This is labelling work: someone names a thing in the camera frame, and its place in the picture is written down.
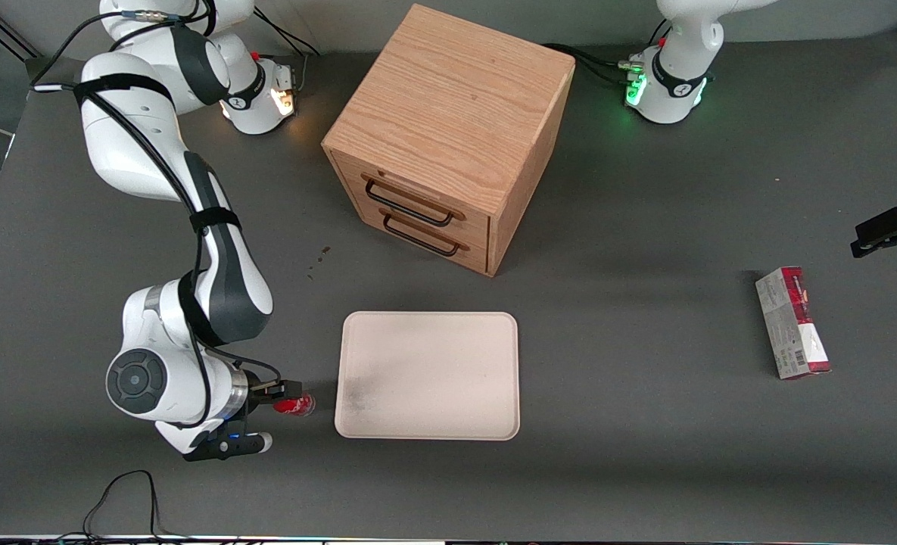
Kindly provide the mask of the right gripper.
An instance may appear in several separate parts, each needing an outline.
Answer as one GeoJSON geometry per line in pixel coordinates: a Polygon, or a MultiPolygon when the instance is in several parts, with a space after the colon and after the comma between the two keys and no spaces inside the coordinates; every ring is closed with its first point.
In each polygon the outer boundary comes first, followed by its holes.
{"type": "Polygon", "coordinates": [[[248,431],[248,417],[258,407],[269,406],[269,398],[271,400],[298,400],[304,395],[303,384],[300,381],[278,381],[275,385],[269,387],[269,396],[267,387],[261,382],[259,377],[250,370],[245,370],[245,379],[247,379],[247,392],[240,410],[236,413],[236,434],[238,437],[245,437],[250,434],[248,431]]]}

